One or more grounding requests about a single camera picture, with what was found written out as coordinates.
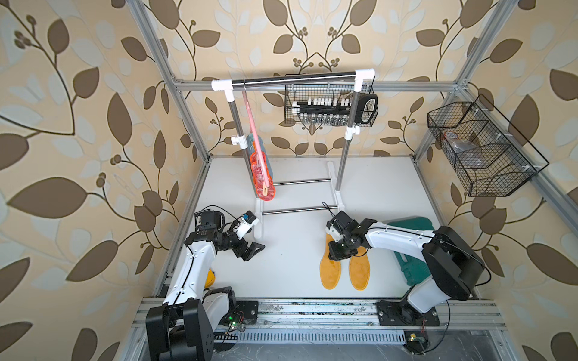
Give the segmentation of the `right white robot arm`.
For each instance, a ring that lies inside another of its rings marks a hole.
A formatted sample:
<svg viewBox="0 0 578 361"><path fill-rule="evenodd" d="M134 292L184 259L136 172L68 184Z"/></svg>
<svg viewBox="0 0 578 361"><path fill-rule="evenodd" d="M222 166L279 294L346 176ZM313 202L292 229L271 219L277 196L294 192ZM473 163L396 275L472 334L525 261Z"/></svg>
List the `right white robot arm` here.
<svg viewBox="0 0 578 361"><path fill-rule="evenodd" d="M357 256L359 248L385 249L427 265L430 275L399 302L404 313L422 316L450 299L468 300L486 270L483 260L450 227L410 230L369 218L357 222L341 211L327 222L326 231L334 239L328 246L329 260L347 260Z"/></svg>

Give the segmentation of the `pink clip hanger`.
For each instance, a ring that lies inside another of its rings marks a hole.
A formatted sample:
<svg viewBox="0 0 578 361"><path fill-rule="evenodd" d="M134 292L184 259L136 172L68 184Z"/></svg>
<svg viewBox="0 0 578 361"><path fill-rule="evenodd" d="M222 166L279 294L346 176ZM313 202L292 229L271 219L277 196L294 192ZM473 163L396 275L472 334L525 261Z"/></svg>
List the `pink clip hanger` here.
<svg viewBox="0 0 578 361"><path fill-rule="evenodd" d="M258 156L259 156L259 159L260 159L260 162L261 162L261 166L262 166L263 172L265 172L265 165L266 165L266 163L265 163L265 161L263 160L263 155L262 155L262 153L261 153L260 144L259 144L259 141L258 141L258 138L257 138L259 135L257 134L257 127L256 127L256 124L255 124L255 121L254 121L254 116L253 116L253 113L252 113L252 110L251 110L250 102L249 102L249 100L248 100L247 92L246 92L246 91L243 91L243 92L242 92L242 95L243 95L243 100L244 100L244 102L245 102L245 108L246 108L246 111L247 111L247 113L248 113L248 119L249 119L249 126L250 126L250 130L251 130L251 134L254 136L254 142L255 142L255 145L256 145L256 148L257 148L257 153L258 153Z"/></svg>

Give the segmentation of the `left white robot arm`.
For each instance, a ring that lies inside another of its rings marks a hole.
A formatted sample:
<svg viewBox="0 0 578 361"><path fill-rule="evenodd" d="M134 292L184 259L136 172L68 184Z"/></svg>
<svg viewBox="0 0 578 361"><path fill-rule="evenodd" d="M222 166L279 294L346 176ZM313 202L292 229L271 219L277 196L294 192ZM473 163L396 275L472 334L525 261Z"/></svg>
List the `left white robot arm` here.
<svg viewBox="0 0 578 361"><path fill-rule="evenodd" d="M218 252L232 251L247 262L264 250L245 235L259 223L247 211L227 222L222 208L207 207L194 215L194 230L186 237L163 303L145 318L152 360L210 360L218 327L227 338L242 332L257 318L257 302L239 303L231 287L212 289L208 277Z"/></svg>

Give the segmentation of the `yellow fuzzy insole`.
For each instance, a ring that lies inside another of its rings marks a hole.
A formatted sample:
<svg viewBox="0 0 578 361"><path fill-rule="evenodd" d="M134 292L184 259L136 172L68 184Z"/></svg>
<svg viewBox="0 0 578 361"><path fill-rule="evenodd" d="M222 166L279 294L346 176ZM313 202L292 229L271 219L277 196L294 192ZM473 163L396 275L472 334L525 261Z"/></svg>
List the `yellow fuzzy insole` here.
<svg viewBox="0 0 578 361"><path fill-rule="evenodd" d="M341 264L330 259L329 244L333 240L331 235L326 235L325 252L319 266L321 283L327 290L332 290L338 285L342 271Z"/></svg>
<svg viewBox="0 0 578 361"><path fill-rule="evenodd" d="M355 290L365 290L369 284L371 268L367 251L367 248L359 247L349 262L349 278Z"/></svg>

